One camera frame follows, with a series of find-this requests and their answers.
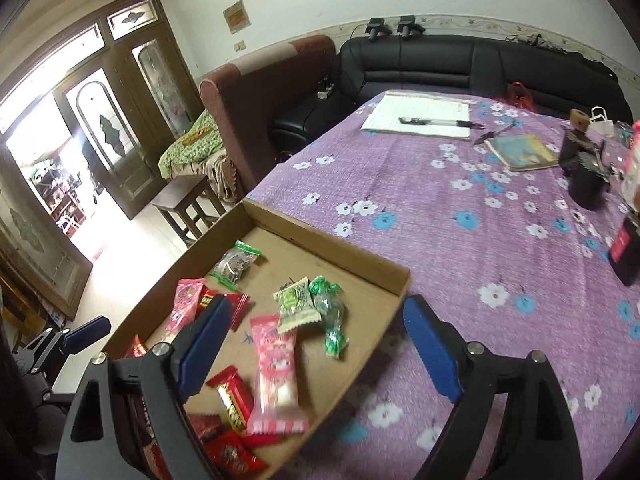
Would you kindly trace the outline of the pink marshmallow packet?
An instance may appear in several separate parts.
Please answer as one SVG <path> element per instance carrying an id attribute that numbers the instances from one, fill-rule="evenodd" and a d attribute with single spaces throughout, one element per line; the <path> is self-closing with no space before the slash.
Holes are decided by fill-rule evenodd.
<path id="1" fill-rule="evenodd" d="M 163 329 L 161 341 L 173 341 L 184 326 L 195 320 L 204 283 L 204 278 L 183 278 L 178 281 L 174 303 Z"/>
<path id="2" fill-rule="evenodd" d="M 296 330 L 278 333 L 279 317 L 250 319 L 257 353 L 254 408 L 248 418 L 250 434 L 303 434 L 308 416 L 299 405 L 296 375 Z"/>

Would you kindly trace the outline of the brown red foil snack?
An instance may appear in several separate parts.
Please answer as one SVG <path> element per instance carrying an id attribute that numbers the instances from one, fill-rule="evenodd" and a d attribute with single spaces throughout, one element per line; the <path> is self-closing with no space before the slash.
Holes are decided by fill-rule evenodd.
<path id="1" fill-rule="evenodd" d="M 142 342 L 140 336 L 138 334 L 135 334 L 126 351 L 125 358 L 142 358 L 142 356 L 145 356 L 147 353 L 148 348 L 145 347 L 145 344 Z"/>

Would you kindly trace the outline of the long red snack bar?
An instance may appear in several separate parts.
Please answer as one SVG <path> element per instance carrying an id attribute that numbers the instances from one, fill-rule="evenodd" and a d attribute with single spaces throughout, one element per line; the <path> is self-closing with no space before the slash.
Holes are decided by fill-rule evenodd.
<path id="1" fill-rule="evenodd" d="M 252 392 L 238 369 L 229 365 L 210 378 L 206 386 L 218 393 L 230 426 L 237 434 L 247 434 L 247 423 L 254 408 Z"/>

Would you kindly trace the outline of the green clear nut packet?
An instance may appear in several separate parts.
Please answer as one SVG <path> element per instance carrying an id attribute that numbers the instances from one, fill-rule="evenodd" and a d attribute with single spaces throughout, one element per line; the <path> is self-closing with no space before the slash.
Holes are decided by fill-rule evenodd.
<path id="1" fill-rule="evenodd" d="M 236 240 L 220 260 L 215 264 L 209 275 L 219 284 L 234 292 L 243 273 L 262 256 L 262 252 L 242 240 Z"/>

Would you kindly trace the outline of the light green snack packet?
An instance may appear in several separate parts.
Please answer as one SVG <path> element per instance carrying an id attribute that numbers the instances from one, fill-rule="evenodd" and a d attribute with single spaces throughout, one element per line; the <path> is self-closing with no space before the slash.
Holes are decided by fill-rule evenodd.
<path id="1" fill-rule="evenodd" d="M 310 281 L 305 276 L 297 282 L 281 287 L 272 295 L 273 300 L 279 305 L 279 334 L 321 321 L 321 314 L 314 307 L 309 284 Z"/>

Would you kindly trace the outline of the small red candy packet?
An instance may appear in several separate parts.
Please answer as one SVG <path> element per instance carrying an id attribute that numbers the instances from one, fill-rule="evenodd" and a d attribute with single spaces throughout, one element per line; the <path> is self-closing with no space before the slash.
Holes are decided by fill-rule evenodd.
<path id="1" fill-rule="evenodd" d="M 205 442 L 204 448 L 209 460 L 228 479 L 254 478 L 268 468 L 268 464 L 246 448 L 232 429 L 224 430 Z"/>

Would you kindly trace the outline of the green twisted candy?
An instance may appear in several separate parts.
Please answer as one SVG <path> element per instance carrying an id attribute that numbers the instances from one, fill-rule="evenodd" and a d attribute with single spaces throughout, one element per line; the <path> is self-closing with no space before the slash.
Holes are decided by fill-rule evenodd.
<path id="1" fill-rule="evenodd" d="M 349 339 L 342 331 L 345 305 L 342 300 L 341 286 L 319 275 L 310 282 L 309 290 L 314 308 L 321 316 L 320 323 L 324 330 L 326 355 L 338 360 L 349 343 Z"/>

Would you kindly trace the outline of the dark red foil snack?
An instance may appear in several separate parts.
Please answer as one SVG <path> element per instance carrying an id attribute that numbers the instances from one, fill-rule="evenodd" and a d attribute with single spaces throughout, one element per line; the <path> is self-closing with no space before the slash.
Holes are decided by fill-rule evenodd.
<path id="1" fill-rule="evenodd" d="M 194 434 L 203 443 L 213 440 L 224 431 L 224 423 L 217 414 L 189 414 L 188 419 Z"/>

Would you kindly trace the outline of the black cylinder with cork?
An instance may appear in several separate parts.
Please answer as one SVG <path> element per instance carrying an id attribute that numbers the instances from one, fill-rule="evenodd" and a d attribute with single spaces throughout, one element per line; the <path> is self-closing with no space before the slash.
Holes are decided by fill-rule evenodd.
<path id="1" fill-rule="evenodd" d="M 640 238 L 639 216 L 633 211 L 626 214 L 613 245 L 608 251 L 608 261 L 618 279 L 627 287 L 639 277 Z"/>

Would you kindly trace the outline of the worn notebook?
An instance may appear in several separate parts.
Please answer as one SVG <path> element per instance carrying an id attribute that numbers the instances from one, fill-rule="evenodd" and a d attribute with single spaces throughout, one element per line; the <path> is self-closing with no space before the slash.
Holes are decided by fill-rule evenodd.
<path id="1" fill-rule="evenodd" d="M 484 144 L 511 171 L 547 169 L 558 164 L 556 155 L 534 134 L 494 136 Z"/>

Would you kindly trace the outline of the wooden glass door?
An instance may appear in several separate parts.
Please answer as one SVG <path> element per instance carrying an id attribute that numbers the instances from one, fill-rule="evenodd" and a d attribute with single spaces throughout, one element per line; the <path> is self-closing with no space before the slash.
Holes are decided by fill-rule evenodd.
<path id="1" fill-rule="evenodd" d="M 128 218 L 160 192 L 158 161 L 203 105 L 160 0 L 116 0 L 59 32 L 1 86 L 1 142 L 76 146 Z"/>

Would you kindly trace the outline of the white paper sheet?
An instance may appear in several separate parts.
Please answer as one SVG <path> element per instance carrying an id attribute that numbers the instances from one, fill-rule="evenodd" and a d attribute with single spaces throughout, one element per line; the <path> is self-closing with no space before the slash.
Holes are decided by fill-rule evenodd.
<path id="1" fill-rule="evenodd" d="M 399 117 L 471 120 L 471 104 L 450 96 L 424 92 L 386 91 L 378 96 L 361 129 L 375 133 L 414 134 L 468 140 L 472 129 L 439 126 L 407 126 Z"/>

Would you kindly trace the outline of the white plastic jar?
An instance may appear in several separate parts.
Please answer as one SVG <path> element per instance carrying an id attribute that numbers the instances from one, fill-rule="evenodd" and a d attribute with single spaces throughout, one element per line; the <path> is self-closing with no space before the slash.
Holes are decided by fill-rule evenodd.
<path id="1" fill-rule="evenodd" d="M 620 185 L 620 194 L 627 206 L 638 212 L 640 210 L 640 120 L 634 122 L 632 132 L 634 137 Z"/>

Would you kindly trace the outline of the black leather sofa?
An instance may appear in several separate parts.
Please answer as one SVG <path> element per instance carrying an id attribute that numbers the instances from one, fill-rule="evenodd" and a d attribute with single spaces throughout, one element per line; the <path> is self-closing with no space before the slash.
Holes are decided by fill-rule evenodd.
<path id="1" fill-rule="evenodd" d="M 482 98 L 533 98 L 542 114 L 565 118 L 570 110 L 603 107 L 612 120 L 632 115 L 617 76 L 577 52 L 553 51 L 469 36 L 352 38 L 326 77 L 326 99 L 314 94 L 280 113 L 269 139 L 282 156 L 293 155 L 386 90 L 470 94 Z"/>

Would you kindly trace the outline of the black clamp on sofa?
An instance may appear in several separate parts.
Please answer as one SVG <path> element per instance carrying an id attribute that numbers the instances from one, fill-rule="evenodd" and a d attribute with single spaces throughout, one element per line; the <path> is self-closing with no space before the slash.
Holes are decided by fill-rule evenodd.
<path id="1" fill-rule="evenodd" d="M 416 21 L 414 15 L 403 15 L 397 24 L 397 33 L 402 40 L 424 35 L 425 28 Z"/>
<path id="2" fill-rule="evenodd" d="M 377 40 L 378 37 L 392 36 L 393 33 L 384 18 L 370 18 L 366 26 L 366 35 L 371 42 Z"/>

